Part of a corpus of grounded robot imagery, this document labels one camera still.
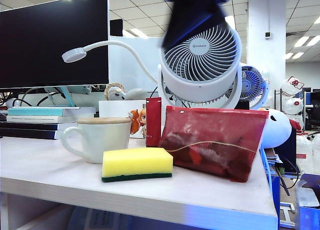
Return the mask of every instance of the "ceiling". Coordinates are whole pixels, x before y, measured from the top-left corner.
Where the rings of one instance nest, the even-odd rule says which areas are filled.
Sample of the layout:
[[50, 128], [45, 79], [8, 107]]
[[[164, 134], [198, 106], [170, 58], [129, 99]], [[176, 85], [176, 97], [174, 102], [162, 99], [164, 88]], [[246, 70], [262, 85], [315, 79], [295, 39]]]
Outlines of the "ceiling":
[[[0, 0], [0, 10], [31, 6], [55, 0]], [[241, 41], [242, 62], [246, 62], [248, 29], [248, 0], [229, 0], [223, 5], [227, 16], [234, 15], [235, 27]], [[150, 37], [162, 37], [167, 29], [173, 4], [165, 0], [110, 0], [110, 19], [123, 19], [123, 28], [140, 29]], [[320, 62], [320, 41], [314, 46], [294, 47], [302, 36], [320, 35], [320, 24], [315, 20], [320, 16], [320, 0], [286, 0], [286, 32], [294, 33], [286, 39], [286, 52], [305, 52], [293, 62]]]

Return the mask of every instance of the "white pillar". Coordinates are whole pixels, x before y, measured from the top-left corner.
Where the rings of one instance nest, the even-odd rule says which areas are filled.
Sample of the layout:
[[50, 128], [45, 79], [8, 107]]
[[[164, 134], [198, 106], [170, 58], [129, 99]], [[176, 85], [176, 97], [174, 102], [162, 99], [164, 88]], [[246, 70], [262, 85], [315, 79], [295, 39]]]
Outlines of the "white pillar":
[[248, 0], [247, 63], [268, 72], [270, 94], [286, 77], [285, 54], [286, 0]]

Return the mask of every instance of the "lamp head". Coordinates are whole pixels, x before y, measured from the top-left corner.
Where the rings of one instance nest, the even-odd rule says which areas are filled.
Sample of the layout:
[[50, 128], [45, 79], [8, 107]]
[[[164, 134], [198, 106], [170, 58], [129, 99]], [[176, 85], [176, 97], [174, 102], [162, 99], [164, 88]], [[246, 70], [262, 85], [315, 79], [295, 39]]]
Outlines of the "lamp head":
[[80, 59], [83, 59], [87, 55], [87, 52], [82, 48], [78, 47], [62, 54], [62, 59], [65, 63], [73, 63]]

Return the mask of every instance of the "red pouch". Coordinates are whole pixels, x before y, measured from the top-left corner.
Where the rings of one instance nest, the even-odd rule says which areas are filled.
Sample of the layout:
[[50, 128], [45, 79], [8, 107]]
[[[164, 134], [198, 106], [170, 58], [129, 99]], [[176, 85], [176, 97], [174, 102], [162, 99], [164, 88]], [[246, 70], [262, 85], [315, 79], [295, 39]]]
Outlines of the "red pouch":
[[147, 147], [158, 147], [161, 138], [161, 97], [146, 99]]
[[268, 111], [167, 106], [160, 147], [176, 166], [244, 183], [267, 118]]

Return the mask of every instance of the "mug handle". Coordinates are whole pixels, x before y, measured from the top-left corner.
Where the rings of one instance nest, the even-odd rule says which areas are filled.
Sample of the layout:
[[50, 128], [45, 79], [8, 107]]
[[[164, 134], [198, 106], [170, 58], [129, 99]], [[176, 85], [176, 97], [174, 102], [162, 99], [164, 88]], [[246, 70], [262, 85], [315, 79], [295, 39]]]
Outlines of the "mug handle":
[[65, 149], [67, 149], [69, 152], [79, 156], [79, 157], [82, 157], [84, 159], [89, 159], [89, 155], [84, 152], [84, 151], [79, 151], [79, 150], [76, 150], [74, 149], [73, 147], [71, 147], [68, 143], [68, 134], [72, 131], [76, 131], [78, 132], [80, 135], [82, 135], [82, 137], [84, 139], [86, 139], [86, 134], [84, 132], [84, 130], [78, 126], [70, 126], [68, 127], [67, 129], [64, 130], [64, 132], [62, 133], [62, 136], [61, 136], [61, 142], [62, 142], [62, 145], [65, 147]]

